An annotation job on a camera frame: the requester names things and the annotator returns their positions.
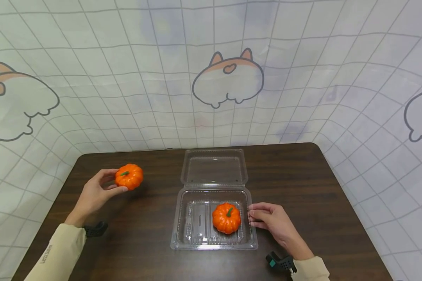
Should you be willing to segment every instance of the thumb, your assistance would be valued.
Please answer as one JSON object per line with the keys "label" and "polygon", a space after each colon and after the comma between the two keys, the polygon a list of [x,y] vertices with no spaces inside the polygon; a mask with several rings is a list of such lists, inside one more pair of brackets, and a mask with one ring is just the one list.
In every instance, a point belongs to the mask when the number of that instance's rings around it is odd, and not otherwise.
{"label": "thumb", "polygon": [[128,187],[114,187],[113,189],[110,190],[105,190],[105,194],[107,196],[108,199],[110,199],[111,197],[114,197],[120,193],[124,193],[128,191]]}
{"label": "thumb", "polygon": [[251,210],[250,216],[267,223],[268,221],[270,221],[272,215],[270,213],[265,212],[264,210]]}

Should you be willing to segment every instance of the white backdrop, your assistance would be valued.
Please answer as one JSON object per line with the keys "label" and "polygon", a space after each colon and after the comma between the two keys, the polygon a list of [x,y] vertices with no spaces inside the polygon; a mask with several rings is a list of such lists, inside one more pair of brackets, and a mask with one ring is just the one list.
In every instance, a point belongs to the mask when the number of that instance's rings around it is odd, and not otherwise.
{"label": "white backdrop", "polygon": [[290,142],[422,280],[422,0],[0,0],[0,280],[82,154]]}

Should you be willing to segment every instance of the finger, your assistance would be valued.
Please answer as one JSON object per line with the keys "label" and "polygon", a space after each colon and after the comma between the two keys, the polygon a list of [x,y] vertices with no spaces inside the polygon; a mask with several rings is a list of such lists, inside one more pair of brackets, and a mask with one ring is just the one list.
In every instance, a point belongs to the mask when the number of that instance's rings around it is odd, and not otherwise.
{"label": "finger", "polygon": [[100,181],[103,177],[115,175],[119,169],[101,169],[95,176],[92,177],[93,180]]}
{"label": "finger", "polygon": [[115,189],[116,187],[117,187],[117,184],[111,184],[110,186],[105,187],[104,190]]}
{"label": "finger", "polygon": [[112,176],[105,176],[100,180],[100,184],[108,183],[109,181],[114,181],[116,179],[116,175]]}
{"label": "finger", "polygon": [[[266,211],[266,210],[259,210],[260,212],[264,212],[264,213],[267,213],[267,214],[270,214],[270,212],[269,211]],[[259,220],[259,219],[256,219],[256,218],[253,218],[251,215],[250,215],[250,212],[249,212],[249,222],[259,222],[259,221],[261,221],[261,220]]]}
{"label": "finger", "polygon": [[256,228],[262,228],[262,229],[267,229],[267,224],[265,222],[250,222],[250,225],[256,227]]}
{"label": "finger", "polygon": [[269,222],[272,215],[262,210],[251,210],[250,216],[252,216],[252,218],[254,219],[261,220],[263,222]]}
{"label": "finger", "polygon": [[105,195],[107,197],[107,199],[110,199],[120,193],[124,193],[128,191],[128,187],[115,187],[113,189],[110,190],[105,190]]}
{"label": "finger", "polygon": [[254,203],[249,205],[249,210],[268,210],[272,213],[275,209],[281,207],[280,205],[270,204],[266,202]]}

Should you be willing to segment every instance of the cat ear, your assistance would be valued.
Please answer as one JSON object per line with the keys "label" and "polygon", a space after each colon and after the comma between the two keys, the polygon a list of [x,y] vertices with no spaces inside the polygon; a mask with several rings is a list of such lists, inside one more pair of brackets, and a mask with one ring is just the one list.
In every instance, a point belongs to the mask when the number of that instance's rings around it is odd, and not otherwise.
{"label": "cat ear", "polygon": [[7,65],[6,63],[0,62],[0,73],[4,73],[4,72],[16,72],[16,71],[12,67]]}
{"label": "cat ear", "polygon": [[211,62],[210,62],[210,65],[209,66],[214,65],[214,64],[216,64],[218,62],[221,62],[223,60],[224,60],[224,58],[222,57],[222,54],[220,52],[216,52],[212,56],[212,59],[211,59]]}
{"label": "cat ear", "polygon": [[252,58],[252,50],[250,50],[250,48],[246,48],[241,53],[241,57],[243,57],[244,59],[249,59],[250,61],[252,61],[253,60],[253,58]]}

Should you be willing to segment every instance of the sleeve cuff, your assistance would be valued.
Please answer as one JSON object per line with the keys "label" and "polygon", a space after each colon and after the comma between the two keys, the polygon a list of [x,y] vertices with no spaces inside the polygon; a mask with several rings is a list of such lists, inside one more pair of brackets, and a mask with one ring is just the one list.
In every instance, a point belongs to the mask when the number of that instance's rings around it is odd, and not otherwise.
{"label": "sleeve cuff", "polygon": [[294,280],[313,280],[318,277],[329,277],[330,273],[320,257],[313,257],[309,260],[294,260],[297,273],[293,275]]}
{"label": "sleeve cuff", "polygon": [[77,245],[83,248],[86,243],[86,230],[69,224],[60,224],[50,239],[50,243],[62,241],[65,245]]}

